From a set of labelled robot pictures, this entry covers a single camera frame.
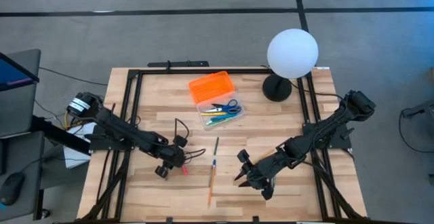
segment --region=wooden tabletop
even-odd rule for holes
[[[108,83],[104,103],[108,108],[116,103],[117,115],[121,110],[127,71],[127,68],[114,68]],[[316,92],[335,93],[329,69],[314,68],[312,74]],[[156,131],[172,141],[176,117],[191,131],[185,150],[207,150],[204,155],[186,165],[188,176],[184,176],[181,169],[174,168],[169,173],[168,181],[154,173],[161,160],[135,150],[128,170],[121,221],[165,221],[166,217],[173,217],[174,221],[252,221],[255,215],[261,221],[321,220],[315,179],[310,166],[301,164],[293,170],[283,169],[277,175],[274,196],[268,201],[262,198],[259,190],[238,187],[245,177],[236,182],[233,180],[240,171],[241,163],[236,155],[242,149],[248,151],[253,161],[289,137],[302,134],[304,120],[298,91],[293,89],[291,96],[283,102],[271,102],[261,90],[267,75],[231,75],[245,107],[245,115],[221,127],[205,131],[188,87],[188,83],[198,77],[201,75],[144,76],[138,108],[141,118],[139,129]],[[128,115],[131,114],[133,95],[132,92]],[[308,93],[306,97],[313,121]],[[317,96],[317,100],[323,119],[338,107],[336,97]],[[220,142],[216,156],[216,179],[212,203],[208,208],[208,181],[217,136],[220,137]],[[341,150],[333,149],[329,152],[337,188],[359,214],[365,215],[353,160]],[[104,151],[92,154],[77,217],[85,215],[95,204],[105,155]],[[332,215],[329,193],[325,186],[324,189],[328,212]],[[110,217],[114,216],[116,191],[113,196]]]

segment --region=pen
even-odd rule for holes
[[[214,160],[212,162],[211,185],[210,185],[210,192],[208,193],[208,208],[211,205],[212,186],[214,185],[214,176],[215,175],[216,175],[216,160]]]
[[[214,147],[214,156],[216,156],[216,153],[217,153],[217,146],[218,146],[218,137],[217,137],[217,141],[216,141],[216,146]]]

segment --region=black lamp base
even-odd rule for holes
[[[281,102],[290,96],[292,86],[290,80],[272,74],[264,80],[262,92],[267,99],[274,102]]]

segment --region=black cable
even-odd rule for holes
[[[177,122],[181,123],[181,124],[185,127],[185,129],[187,130],[187,135],[184,137],[185,139],[187,139],[187,138],[189,137],[190,130],[189,130],[189,128],[184,124],[184,122],[182,122],[182,121],[181,121],[180,119],[178,119],[178,118],[175,118],[175,136],[176,136],[176,124],[177,124]]]
[[[205,152],[206,152],[206,149],[200,149],[200,150],[196,150],[196,151],[193,151],[193,152],[185,152],[185,155],[189,154],[191,156],[190,157],[186,157],[184,159],[184,164],[190,163],[192,159],[194,159],[196,157],[199,157],[200,155],[203,155]]]
[[[53,72],[53,73],[55,73],[55,74],[58,74],[58,75],[61,75],[61,76],[64,76],[64,77],[68,77],[68,78],[70,78],[70,79],[77,80],[77,81],[87,82],[87,83],[90,83],[90,84],[95,84],[95,85],[100,85],[100,86],[108,86],[108,84],[98,83],[98,82],[94,82],[94,81],[86,81],[86,80],[83,80],[83,79],[79,79],[79,78],[76,78],[76,77],[72,77],[72,76],[70,76],[70,75],[65,75],[65,74],[59,73],[59,72],[57,72],[57,71],[50,70],[50,69],[47,69],[47,68],[43,68],[43,67],[39,67],[39,68],[40,68],[40,69],[43,69],[43,70],[45,70],[45,71]]]
[[[85,125],[85,124],[82,124],[82,125],[80,126],[80,128],[79,128],[78,130],[76,130],[76,131],[73,133],[73,135],[77,135],[76,133],[79,132],[81,129],[83,129],[84,125]]]
[[[48,160],[48,159],[53,159],[53,160],[74,160],[74,161],[89,161],[89,160],[77,160],[77,159],[70,159],[70,158],[57,158],[57,157],[53,157],[53,156],[48,156],[48,157],[42,157],[39,158],[37,160],[33,160],[32,162],[28,163],[25,167],[23,167],[20,172],[23,173],[24,170],[26,170],[27,167],[29,167],[31,164],[41,161],[41,160]]]
[[[36,99],[35,99],[35,103],[36,103],[39,107],[41,107],[41,109],[43,109],[44,111],[46,111],[46,112],[52,114],[52,115],[54,116],[54,118],[56,118],[57,121],[60,123],[60,126],[62,126],[62,128],[63,128],[64,130],[66,130],[66,128],[63,126],[62,122],[59,120],[58,116],[57,116],[55,113],[53,113],[53,112],[49,111],[48,109],[42,107],[42,105],[41,105],[40,103],[38,103],[38,101],[36,101]]]
[[[96,194],[96,201],[100,199],[102,180],[104,179],[104,174],[106,173],[107,160],[109,159],[109,155],[110,155],[110,150],[107,151],[106,158],[104,159],[104,168],[102,169],[102,173],[101,173],[101,180],[100,180],[100,185],[98,186],[98,193]]]
[[[140,118],[140,116],[136,115],[136,118],[138,118],[138,122],[136,122],[135,127],[138,127],[138,124],[140,124],[140,122],[142,122],[142,118]],[[131,121],[132,118],[129,118],[126,122],[129,123]]]
[[[298,86],[296,86],[294,83],[292,83],[291,80],[288,80],[288,81],[290,81],[290,83],[291,83],[291,85],[292,85],[293,87],[299,89]],[[326,94],[326,93],[321,93],[321,92],[315,92],[315,94],[316,94],[316,95],[320,95],[320,96],[335,96],[335,97],[338,97],[339,99],[343,100],[343,98],[342,98],[341,96],[337,95],[337,94]]]
[[[398,130],[399,130],[399,135],[401,136],[402,141],[407,145],[407,147],[411,148],[413,151],[416,151],[419,153],[434,153],[434,151],[423,151],[420,149],[415,149],[412,146],[410,146],[410,144],[408,144],[408,142],[405,140],[404,136],[402,135],[402,131],[401,131],[401,119],[404,116],[403,112],[406,110],[408,110],[408,109],[404,109],[401,111],[401,113],[399,114],[399,119],[398,119]]]
[[[267,69],[269,69],[270,70],[270,74],[272,74],[272,70],[271,70],[271,68],[270,67],[268,67],[268,66],[265,66],[265,65],[261,65],[261,67],[265,67],[265,68],[267,68]],[[288,79],[288,81],[290,81],[290,83],[291,83],[291,85],[293,86],[293,87],[295,87],[295,88],[297,88],[297,89],[300,89],[300,88],[298,88],[298,86],[296,86],[294,83],[292,83],[292,81],[291,80],[289,80]],[[328,94],[328,93],[319,93],[319,92],[315,92],[315,94],[316,95],[321,95],[321,96],[335,96],[335,97],[338,97],[339,99],[341,99],[341,100],[343,100],[343,98],[341,97],[341,96],[339,96],[339,95],[337,95],[337,94]]]

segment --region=desk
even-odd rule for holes
[[[108,108],[116,103],[117,115],[121,110],[127,71],[124,68],[113,69],[108,83],[104,103]],[[335,93],[330,70],[315,68],[312,74],[316,92]],[[154,173],[161,160],[133,151],[121,221],[165,221],[166,217],[173,217],[174,221],[252,221],[255,215],[261,221],[321,220],[315,179],[309,166],[301,164],[293,170],[282,170],[277,175],[274,196],[268,201],[263,200],[258,190],[238,188],[238,184],[244,181],[243,178],[233,181],[241,168],[236,157],[240,150],[247,149],[254,160],[287,138],[302,133],[304,120],[297,91],[294,89],[291,96],[283,102],[271,102],[261,90],[267,75],[231,75],[246,113],[238,120],[205,131],[188,88],[191,80],[201,76],[143,77],[138,108],[142,121],[138,127],[156,131],[171,140],[174,135],[174,118],[177,117],[191,131],[185,149],[194,151],[206,148],[207,151],[186,165],[188,176],[184,176],[181,169],[175,168],[169,173],[168,181],[160,179]],[[130,95],[127,117],[131,114],[134,93]],[[317,96],[317,99],[322,118],[330,116],[338,106],[336,97]],[[313,120],[308,94],[307,100],[309,115]],[[208,209],[208,177],[217,136],[220,137],[216,156],[217,173],[212,205]],[[85,215],[95,204],[105,155],[106,152],[103,151],[92,154],[77,217]],[[330,160],[337,188],[359,214],[365,215],[353,160],[341,150],[330,150]],[[329,196],[326,187],[325,195]],[[113,196],[110,217],[114,215],[117,192]],[[330,198],[327,201],[329,215],[332,215]]]
[[[0,176],[0,185],[10,174],[19,172],[30,162],[42,157],[43,137],[43,132],[32,132],[3,139],[7,148],[7,168],[6,173]],[[21,217],[37,209],[40,175],[41,162],[35,162],[25,169],[20,197],[14,204],[0,208],[0,221]]]

